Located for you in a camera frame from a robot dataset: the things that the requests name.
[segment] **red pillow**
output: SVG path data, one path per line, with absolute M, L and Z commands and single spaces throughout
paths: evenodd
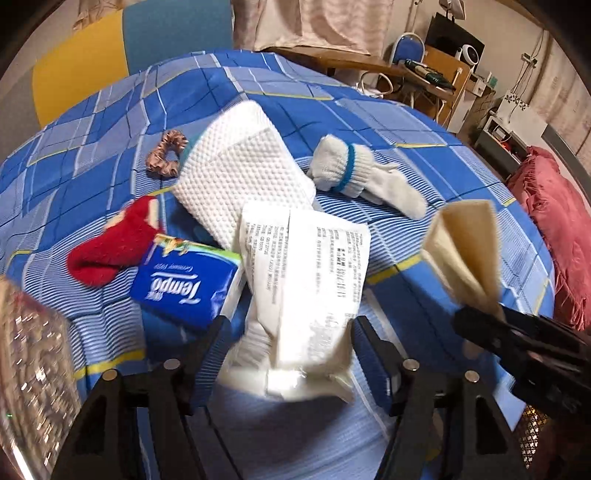
M 508 187 L 537 225 L 556 271 L 554 319 L 584 330 L 591 325 L 591 217 L 552 153 L 539 147 Z

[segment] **beige paper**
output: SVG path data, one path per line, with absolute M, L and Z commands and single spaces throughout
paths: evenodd
M 421 256 L 460 305 L 501 321 L 500 246 L 496 214 L 488 200 L 464 200 L 442 208 L 431 223 Z M 464 353 L 479 353 L 473 344 Z

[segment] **tempo tissue pack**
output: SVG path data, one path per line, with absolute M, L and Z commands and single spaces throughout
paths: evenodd
M 202 330 L 230 315 L 240 295 L 240 255 L 159 233 L 138 268 L 131 298 Z

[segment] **yellow panel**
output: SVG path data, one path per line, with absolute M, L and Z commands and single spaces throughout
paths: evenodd
M 33 69 L 33 99 L 40 125 L 53 122 L 93 93 L 129 75 L 123 10 L 75 33 Z

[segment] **white knit glove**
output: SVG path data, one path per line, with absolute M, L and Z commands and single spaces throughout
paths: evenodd
M 397 167 L 394 163 L 376 162 L 365 145 L 347 145 L 340 138 L 327 135 L 314 150 L 308 176 L 324 192 L 333 189 L 352 198 L 362 196 L 373 203 L 385 202 L 419 220 L 425 216 L 427 202 Z

